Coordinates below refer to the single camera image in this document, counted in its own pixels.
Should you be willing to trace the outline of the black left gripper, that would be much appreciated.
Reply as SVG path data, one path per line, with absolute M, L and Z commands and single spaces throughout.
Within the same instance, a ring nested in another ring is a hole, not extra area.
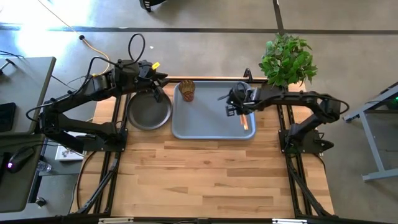
M 155 87 L 154 98 L 157 103 L 161 103 L 164 98 L 164 91 L 161 86 L 166 86 L 170 80 L 166 73 L 156 73 L 152 68 L 153 63 L 146 60 L 138 63 L 139 74 L 136 77 L 136 84 L 138 87 Z

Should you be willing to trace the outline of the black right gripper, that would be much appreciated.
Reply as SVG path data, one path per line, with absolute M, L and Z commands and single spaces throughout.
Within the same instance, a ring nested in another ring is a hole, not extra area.
M 244 83 L 237 83 L 226 95 L 227 116 L 238 115 L 238 108 L 244 109 L 247 87 Z

